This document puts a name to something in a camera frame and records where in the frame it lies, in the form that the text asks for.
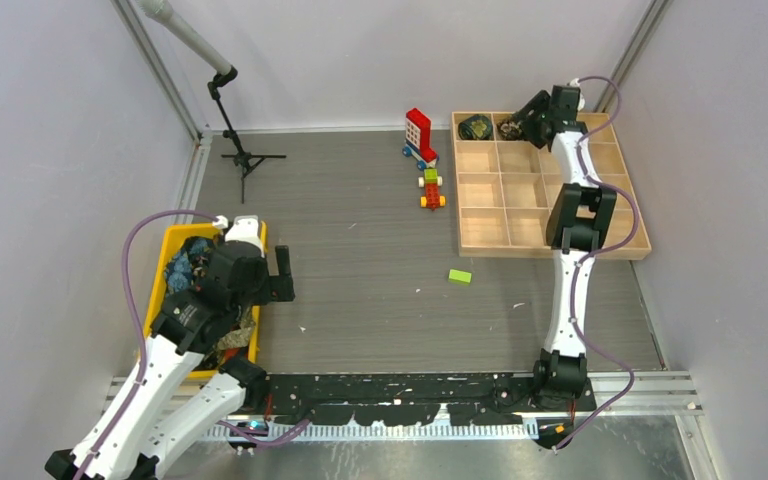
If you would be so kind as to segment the green toy block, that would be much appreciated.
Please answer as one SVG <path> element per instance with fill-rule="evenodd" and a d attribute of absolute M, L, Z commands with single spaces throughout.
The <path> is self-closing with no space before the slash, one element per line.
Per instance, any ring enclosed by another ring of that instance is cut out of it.
<path fill-rule="evenodd" d="M 458 285 L 470 285 L 472 282 L 472 273 L 464 270 L 450 269 L 448 272 L 448 281 Z"/>

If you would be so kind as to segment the brown floral tie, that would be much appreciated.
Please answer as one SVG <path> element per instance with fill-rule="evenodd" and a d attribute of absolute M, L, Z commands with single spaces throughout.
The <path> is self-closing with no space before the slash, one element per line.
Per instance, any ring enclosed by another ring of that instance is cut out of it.
<path fill-rule="evenodd" d="M 505 118 L 496 124 L 498 137 L 502 141 L 526 141 L 527 135 L 519 120 Z"/>

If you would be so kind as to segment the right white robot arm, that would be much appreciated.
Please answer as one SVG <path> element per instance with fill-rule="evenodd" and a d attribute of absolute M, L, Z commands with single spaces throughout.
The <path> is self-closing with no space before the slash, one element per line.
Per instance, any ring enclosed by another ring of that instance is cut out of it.
<path fill-rule="evenodd" d="M 532 403 L 563 409 L 587 385 L 586 347 L 580 335 L 589 275 L 608 236 L 617 202 L 604 186 L 589 153 L 588 129 L 578 118 L 584 106 L 577 81 L 539 91 L 497 128 L 504 140 L 546 148 L 561 169 L 562 183 L 545 227 L 552 252 L 555 289 L 550 330 L 534 365 Z"/>

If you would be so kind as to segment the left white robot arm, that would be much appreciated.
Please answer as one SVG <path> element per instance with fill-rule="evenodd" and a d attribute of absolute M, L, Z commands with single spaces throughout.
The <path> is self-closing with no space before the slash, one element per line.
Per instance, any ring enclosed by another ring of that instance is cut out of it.
<path fill-rule="evenodd" d="M 255 215 L 190 226 L 152 297 L 150 331 L 125 384 L 75 447 L 45 464 L 55 479 L 160 479 L 207 430 L 229 414 L 258 412 L 267 374 L 241 348 L 201 390 L 167 417 L 163 407 L 221 341 L 242 332 L 256 310 L 295 298 L 289 249 L 268 250 L 266 226 Z"/>

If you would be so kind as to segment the red yellow toy block car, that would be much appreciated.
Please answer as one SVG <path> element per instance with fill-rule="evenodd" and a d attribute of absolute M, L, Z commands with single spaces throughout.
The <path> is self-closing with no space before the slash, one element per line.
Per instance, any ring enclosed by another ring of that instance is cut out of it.
<path fill-rule="evenodd" d="M 418 178 L 418 187 L 423 190 L 420 197 L 420 207 L 436 210 L 446 206 L 446 197 L 441 193 L 444 183 L 443 177 L 437 169 L 426 168 Z"/>

